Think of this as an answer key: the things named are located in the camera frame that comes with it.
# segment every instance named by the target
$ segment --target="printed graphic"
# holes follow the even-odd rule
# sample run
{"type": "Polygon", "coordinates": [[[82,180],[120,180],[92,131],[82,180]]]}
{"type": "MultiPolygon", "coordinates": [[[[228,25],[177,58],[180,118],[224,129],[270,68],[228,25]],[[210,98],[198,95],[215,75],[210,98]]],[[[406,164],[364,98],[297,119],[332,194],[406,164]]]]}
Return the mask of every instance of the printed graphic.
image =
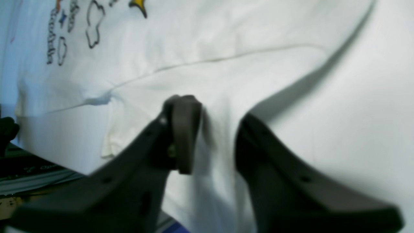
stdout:
{"type": "Polygon", "coordinates": [[[114,3],[117,3],[117,2],[118,2],[118,0],[111,0],[111,1],[109,2],[109,6],[110,6],[110,7],[112,7],[112,6],[113,6],[113,4],[114,4],[114,3]]]}
{"type": "Polygon", "coordinates": [[[145,10],[145,7],[144,7],[144,1],[145,0],[131,0],[129,3],[129,7],[138,7],[141,10],[142,14],[144,15],[144,18],[146,19],[147,11],[145,10]]]}
{"type": "Polygon", "coordinates": [[[67,18],[67,15],[65,15],[65,9],[62,9],[62,16],[60,17],[60,20],[59,20],[60,28],[63,28],[63,23],[65,22],[66,18],[67,18]]]}
{"type": "Polygon", "coordinates": [[[75,16],[79,12],[79,6],[77,4],[77,0],[70,1],[70,12],[69,12],[69,19],[67,22],[67,31],[71,32],[73,27],[75,26],[75,16]]]}
{"type": "Polygon", "coordinates": [[[66,57],[66,39],[64,37],[59,37],[59,44],[58,44],[58,64],[59,66],[63,65],[66,57]]]}
{"type": "Polygon", "coordinates": [[[91,1],[88,7],[86,29],[86,37],[88,39],[89,48],[93,49],[99,44],[99,25],[105,17],[105,10],[102,5],[99,5],[95,0],[91,1]]]}
{"type": "Polygon", "coordinates": [[[51,11],[51,18],[49,20],[49,34],[48,34],[48,62],[47,64],[52,64],[53,62],[53,54],[55,53],[55,47],[53,46],[53,42],[55,41],[56,34],[53,32],[55,28],[55,20],[56,15],[58,12],[56,8],[51,11]]]}
{"type": "Polygon", "coordinates": [[[62,0],[56,0],[56,13],[59,13],[60,11],[60,1],[62,0]]]}

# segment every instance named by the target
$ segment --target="white t-shirt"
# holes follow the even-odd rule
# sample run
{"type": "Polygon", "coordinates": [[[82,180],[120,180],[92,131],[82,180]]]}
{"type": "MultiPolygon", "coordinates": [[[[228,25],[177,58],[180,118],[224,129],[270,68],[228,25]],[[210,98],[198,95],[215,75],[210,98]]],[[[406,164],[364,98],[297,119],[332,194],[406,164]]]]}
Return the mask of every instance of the white t-shirt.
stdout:
{"type": "Polygon", "coordinates": [[[194,174],[171,173],[162,208],[192,233],[254,232],[234,167],[239,121],[325,64],[371,3],[147,0],[144,11],[128,1],[68,0],[57,12],[54,0],[24,2],[16,115],[108,103],[103,155],[117,155],[168,97],[195,95],[204,119],[194,174]]]}

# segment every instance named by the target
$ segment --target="white fabric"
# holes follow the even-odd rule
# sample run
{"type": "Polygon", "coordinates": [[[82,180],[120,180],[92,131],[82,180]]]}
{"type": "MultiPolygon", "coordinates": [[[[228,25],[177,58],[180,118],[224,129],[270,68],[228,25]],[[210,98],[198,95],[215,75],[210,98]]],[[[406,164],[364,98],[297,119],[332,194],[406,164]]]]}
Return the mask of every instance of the white fabric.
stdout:
{"type": "Polygon", "coordinates": [[[376,1],[336,62],[250,113],[313,167],[396,204],[414,232],[414,1],[376,1]]]}
{"type": "MultiPolygon", "coordinates": [[[[149,0],[147,19],[125,2],[113,7],[98,2],[105,16],[95,8],[100,41],[90,49],[85,36],[91,31],[85,20],[89,2],[79,1],[71,32],[67,22],[60,28],[57,14],[54,45],[63,48],[62,36],[67,50],[64,61],[56,52],[52,64],[47,64],[47,26],[55,2],[25,2],[27,14],[16,34],[23,54],[16,115],[110,100],[103,155],[116,155],[166,98],[193,94],[205,110],[194,175],[170,175],[162,208],[192,233],[254,232],[247,189],[233,161],[240,119],[322,66],[371,2],[149,0]]],[[[67,14],[69,5],[61,3],[67,14]]]]}

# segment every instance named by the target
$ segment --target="yellow star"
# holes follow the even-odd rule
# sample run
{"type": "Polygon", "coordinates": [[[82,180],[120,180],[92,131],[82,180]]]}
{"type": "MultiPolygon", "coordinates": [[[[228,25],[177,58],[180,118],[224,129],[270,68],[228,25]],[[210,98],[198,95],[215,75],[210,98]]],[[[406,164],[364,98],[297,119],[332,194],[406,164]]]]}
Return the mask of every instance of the yellow star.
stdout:
{"type": "Polygon", "coordinates": [[[144,7],[144,1],[145,0],[131,0],[130,3],[129,3],[129,6],[130,7],[138,7],[141,10],[141,12],[143,13],[144,17],[147,18],[147,12],[146,12],[145,7],[144,7]]]}

